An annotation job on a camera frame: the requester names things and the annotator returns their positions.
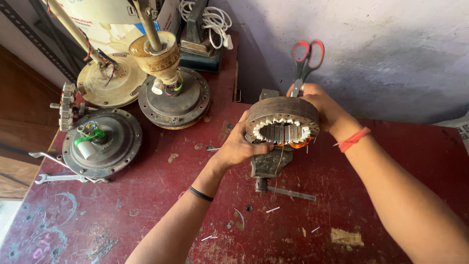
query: metal shaft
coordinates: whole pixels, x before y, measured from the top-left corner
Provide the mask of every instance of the metal shaft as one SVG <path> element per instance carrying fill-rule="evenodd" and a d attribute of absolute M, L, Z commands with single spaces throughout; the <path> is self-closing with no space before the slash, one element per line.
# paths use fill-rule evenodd
<path fill-rule="evenodd" d="M 138 13 L 138 17 L 142 21 L 150 45 L 155 52 L 160 52 L 163 50 L 163 45 L 159 40 L 158 32 L 156 30 L 155 24 L 153 23 L 153 18 L 151 14 L 147 13 L 147 8 L 149 8 L 148 0 L 132 0 L 134 2 L 135 8 Z"/>
<path fill-rule="evenodd" d="M 316 196 L 313 196 L 313 195 L 302 194 L 302 193 L 298 193 L 298 192 L 294 192 L 294 191 L 285 190 L 285 189 L 282 189 L 282 188 L 275 188 L 273 186 L 267 186 L 267 190 L 271 191 L 271 192 L 275 191 L 276 193 L 279 193 L 279 194 L 286 194 L 288 196 L 303 198 L 303 199 L 306 199 L 306 200 L 311 200 L 311 201 L 316 200 Z"/>
<path fill-rule="evenodd" d="M 88 52 L 88 43 L 86 41 L 86 37 L 80 31 L 80 29 L 76 26 L 76 24 L 72 21 L 70 16 L 63 10 L 57 0 L 48 0 L 49 7 L 51 11 L 57 16 L 60 22 L 65 26 L 65 28 L 72 34 L 72 36 L 78 41 L 78 43 Z M 96 62 L 104 65 L 104 61 L 100 59 L 98 54 L 96 53 L 95 49 L 91 46 L 91 53 L 90 57 Z"/>

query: red thread bracelet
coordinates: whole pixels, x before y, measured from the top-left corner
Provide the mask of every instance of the red thread bracelet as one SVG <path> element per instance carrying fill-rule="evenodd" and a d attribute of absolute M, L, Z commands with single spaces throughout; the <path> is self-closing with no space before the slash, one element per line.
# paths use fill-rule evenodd
<path fill-rule="evenodd" d="M 353 144 L 357 143 L 359 139 L 361 139 L 366 134 L 370 133 L 371 130 L 368 127 L 364 127 L 362 130 L 355 133 L 353 136 L 346 139 L 344 142 L 337 142 L 334 146 L 339 145 L 340 151 L 344 153 L 347 149 L 349 149 Z"/>

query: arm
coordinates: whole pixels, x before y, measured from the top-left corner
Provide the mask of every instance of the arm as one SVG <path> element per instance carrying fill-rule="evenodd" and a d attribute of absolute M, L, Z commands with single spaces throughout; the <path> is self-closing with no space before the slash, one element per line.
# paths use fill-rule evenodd
<path fill-rule="evenodd" d="M 321 129 L 338 142 L 363 128 L 320 86 L 305 84 L 303 90 L 303 98 L 319 111 Z M 414 263 L 469 263 L 469 234 L 464 223 L 371 135 L 361 138 L 345 155 L 363 181 L 383 226 Z"/>
<path fill-rule="evenodd" d="M 244 138 L 247 115 L 248 112 L 244 112 L 221 149 L 200 172 L 192 184 L 194 189 L 214 197 L 227 170 L 252 155 L 273 149 L 272 143 L 247 142 Z M 209 201 L 186 191 L 142 239 L 126 264 L 184 263 L 209 207 Z"/>

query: green cable tie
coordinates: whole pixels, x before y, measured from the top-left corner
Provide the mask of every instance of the green cable tie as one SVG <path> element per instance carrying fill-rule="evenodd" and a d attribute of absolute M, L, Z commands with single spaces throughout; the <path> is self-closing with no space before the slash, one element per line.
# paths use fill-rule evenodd
<path fill-rule="evenodd" d="M 93 138 L 95 138 L 95 137 L 103 138 L 105 136 L 104 131 L 102 131 L 99 128 L 95 128 L 93 131 L 94 131 L 94 136 L 85 136 L 85 137 L 81 137 L 81 138 L 75 140 L 75 142 L 74 142 L 75 146 L 77 147 L 78 144 L 82 143 L 83 141 L 92 141 Z"/>

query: black hair band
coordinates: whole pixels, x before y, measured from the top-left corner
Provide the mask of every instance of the black hair band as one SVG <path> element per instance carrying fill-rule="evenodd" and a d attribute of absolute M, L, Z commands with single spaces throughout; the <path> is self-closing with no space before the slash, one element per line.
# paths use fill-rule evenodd
<path fill-rule="evenodd" d="M 200 198 L 202 198 L 202 199 L 204 199 L 204 200 L 207 200 L 207 201 L 209 201 L 209 202 L 212 202 L 212 201 L 213 201 L 213 198 L 208 197 L 207 195 L 205 195 L 205 194 L 203 194 L 203 193 L 197 191 L 197 190 L 194 189 L 192 186 L 189 186 L 189 190 L 190 190 L 193 194 L 195 194 L 196 196 L 198 196 L 198 197 L 200 197 Z"/>

